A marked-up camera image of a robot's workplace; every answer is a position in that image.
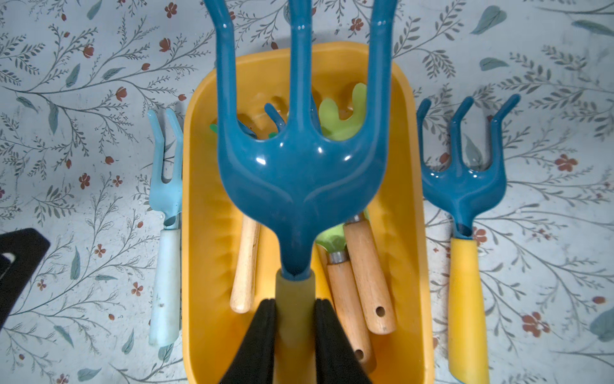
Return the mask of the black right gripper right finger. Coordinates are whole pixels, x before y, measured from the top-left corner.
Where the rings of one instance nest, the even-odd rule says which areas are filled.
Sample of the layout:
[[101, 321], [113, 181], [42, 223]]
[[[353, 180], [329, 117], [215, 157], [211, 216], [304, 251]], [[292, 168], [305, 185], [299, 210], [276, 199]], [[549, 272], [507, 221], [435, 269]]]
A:
[[371, 383], [327, 299], [315, 302], [317, 383]]

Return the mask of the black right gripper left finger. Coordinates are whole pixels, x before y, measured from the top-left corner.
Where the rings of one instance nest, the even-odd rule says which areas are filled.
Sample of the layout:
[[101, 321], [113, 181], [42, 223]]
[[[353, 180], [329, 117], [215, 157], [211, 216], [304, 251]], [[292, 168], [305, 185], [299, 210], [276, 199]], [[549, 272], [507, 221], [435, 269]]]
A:
[[220, 383], [273, 382], [276, 320], [275, 300], [263, 300]]

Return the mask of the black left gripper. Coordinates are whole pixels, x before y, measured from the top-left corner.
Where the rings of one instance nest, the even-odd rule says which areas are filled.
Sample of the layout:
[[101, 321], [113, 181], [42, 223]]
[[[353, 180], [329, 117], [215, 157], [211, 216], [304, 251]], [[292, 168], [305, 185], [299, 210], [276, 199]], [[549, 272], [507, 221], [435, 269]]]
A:
[[1, 327], [50, 246], [34, 228], [1, 235]]

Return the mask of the green rake wooden handle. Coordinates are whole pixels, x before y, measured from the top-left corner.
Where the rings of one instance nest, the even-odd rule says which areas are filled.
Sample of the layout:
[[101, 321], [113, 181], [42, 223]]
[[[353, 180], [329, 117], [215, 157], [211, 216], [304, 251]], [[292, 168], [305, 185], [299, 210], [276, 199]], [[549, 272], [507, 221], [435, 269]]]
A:
[[257, 248], [261, 225], [242, 216], [238, 260], [230, 296], [230, 307], [238, 314], [247, 313], [254, 304]]

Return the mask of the light blue hand rake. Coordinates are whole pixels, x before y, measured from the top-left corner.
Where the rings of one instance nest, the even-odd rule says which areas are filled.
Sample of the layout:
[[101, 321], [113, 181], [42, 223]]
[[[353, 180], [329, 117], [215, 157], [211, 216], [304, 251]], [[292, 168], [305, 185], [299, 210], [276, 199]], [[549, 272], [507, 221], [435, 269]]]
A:
[[183, 132], [177, 116], [170, 108], [166, 116], [174, 131], [176, 148], [174, 171], [169, 182], [163, 181], [165, 139], [153, 110], [148, 119], [154, 135], [154, 152], [149, 203], [154, 211], [164, 214], [164, 229], [160, 232], [158, 261], [153, 285], [153, 303], [149, 343], [165, 347], [174, 343], [181, 325], [181, 237], [179, 214], [182, 212]]

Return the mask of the blue rake yellow handle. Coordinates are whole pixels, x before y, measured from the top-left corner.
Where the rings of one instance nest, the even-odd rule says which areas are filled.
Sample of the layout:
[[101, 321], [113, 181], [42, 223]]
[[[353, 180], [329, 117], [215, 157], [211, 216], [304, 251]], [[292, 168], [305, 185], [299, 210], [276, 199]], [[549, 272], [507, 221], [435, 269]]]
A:
[[[273, 107], [272, 104], [270, 103], [265, 104], [264, 111], [265, 113], [267, 113], [267, 115], [270, 117], [270, 119], [273, 121], [273, 123], [277, 127], [277, 130], [273, 132], [273, 134], [271, 134], [270, 137], [274, 137], [280, 131], [284, 131], [284, 129], [286, 129], [285, 120], [283, 119], [283, 117], [281, 117], [281, 115], [277, 112], [277, 110]], [[310, 117], [313, 123], [313, 127], [316, 129], [318, 133], [321, 134], [322, 129], [321, 129], [321, 123], [318, 117], [318, 109], [317, 109], [317, 105], [313, 97], [311, 97], [311, 102], [310, 102]], [[251, 131], [251, 129], [249, 129], [244, 123], [239, 121], [238, 124], [242, 132], [249, 135], [253, 139], [257, 139], [257, 135], [253, 131]]]
[[421, 164], [425, 198], [453, 218], [448, 299], [449, 371], [463, 383], [489, 382], [484, 296], [473, 220], [494, 208], [505, 195], [502, 123], [520, 100], [519, 94], [512, 95], [490, 122], [492, 162], [488, 169], [472, 170], [462, 158], [460, 124], [474, 103], [471, 97], [460, 104], [449, 124], [449, 167], [433, 171], [425, 163]]
[[312, 4], [292, 1], [289, 117], [275, 137], [256, 140], [238, 124], [233, 23], [223, 1], [206, 8], [216, 31], [217, 162], [233, 204], [278, 237], [278, 278], [295, 291], [312, 283], [313, 244], [324, 230], [371, 202], [385, 175], [389, 148], [392, 34], [397, 3], [374, 3], [369, 41], [366, 120], [336, 142], [313, 124]]

